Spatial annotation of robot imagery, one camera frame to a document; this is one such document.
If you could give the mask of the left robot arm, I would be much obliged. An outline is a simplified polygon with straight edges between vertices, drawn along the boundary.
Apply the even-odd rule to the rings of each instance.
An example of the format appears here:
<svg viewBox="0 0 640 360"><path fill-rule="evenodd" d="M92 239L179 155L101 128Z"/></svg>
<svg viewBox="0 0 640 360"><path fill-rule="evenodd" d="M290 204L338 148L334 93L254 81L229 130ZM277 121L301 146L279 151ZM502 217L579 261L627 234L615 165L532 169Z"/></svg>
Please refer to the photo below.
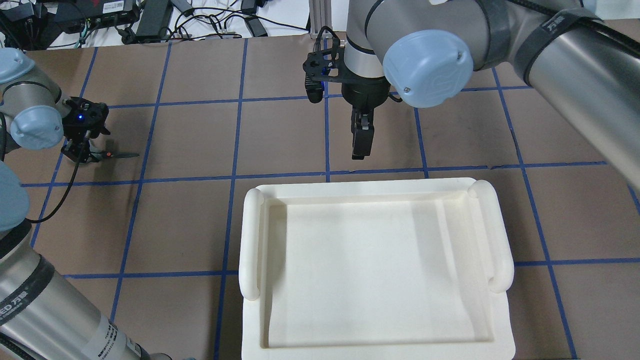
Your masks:
<svg viewBox="0 0 640 360"><path fill-rule="evenodd" d="M1 50L1 156L18 150L61 153L81 164L132 153L100 151L109 107L68 96L22 50ZM108 319L30 246L36 219L18 176L1 163L1 349L19 360L167 360L149 353Z"/></svg>

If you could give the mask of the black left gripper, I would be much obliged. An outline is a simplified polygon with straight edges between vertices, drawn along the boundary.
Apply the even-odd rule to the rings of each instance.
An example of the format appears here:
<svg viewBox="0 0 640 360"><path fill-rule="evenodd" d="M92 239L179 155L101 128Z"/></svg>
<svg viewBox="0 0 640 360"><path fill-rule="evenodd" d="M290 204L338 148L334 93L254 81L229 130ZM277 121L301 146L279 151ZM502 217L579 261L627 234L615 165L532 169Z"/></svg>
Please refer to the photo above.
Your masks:
<svg viewBox="0 0 640 360"><path fill-rule="evenodd" d="M104 102L92 102L79 96L62 100L69 112L62 116L63 134L66 143L61 153L73 163L99 163L103 160L103 150L91 139L100 135L110 135L106 128L109 107Z"/></svg>

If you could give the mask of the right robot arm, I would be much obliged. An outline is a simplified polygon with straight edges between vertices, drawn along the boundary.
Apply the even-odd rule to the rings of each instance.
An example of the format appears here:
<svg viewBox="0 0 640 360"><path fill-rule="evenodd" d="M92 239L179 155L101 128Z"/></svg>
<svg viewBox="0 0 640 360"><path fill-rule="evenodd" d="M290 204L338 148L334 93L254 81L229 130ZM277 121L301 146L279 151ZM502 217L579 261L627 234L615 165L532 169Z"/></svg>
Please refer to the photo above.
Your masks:
<svg viewBox="0 0 640 360"><path fill-rule="evenodd" d="M342 85L362 160L391 88L397 102L436 107L502 63L638 189L639 43L578 0L352 0L345 44L322 27L302 69L313 104L325 82Z"/></svg>

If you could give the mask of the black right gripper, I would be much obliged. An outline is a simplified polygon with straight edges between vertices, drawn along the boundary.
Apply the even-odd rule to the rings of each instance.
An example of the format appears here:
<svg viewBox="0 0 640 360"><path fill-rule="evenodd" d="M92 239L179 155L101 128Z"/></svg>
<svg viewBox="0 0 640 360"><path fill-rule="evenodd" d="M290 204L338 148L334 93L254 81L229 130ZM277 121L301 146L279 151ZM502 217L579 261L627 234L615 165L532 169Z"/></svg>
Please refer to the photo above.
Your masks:
<svg viewBox="0 0 640 360"><path fill-rule="evenodd" d="M346 64L346 46L336 32L323 26L318 31L313 51L302 64L304 86L308 100L317 104L322 100L324 83L341 84L342 96L352 106L350 132L352 134L352 160L363 160L371 155L375 135L374 109L389 98L390 83L385 77L357 75Z"/></svg>

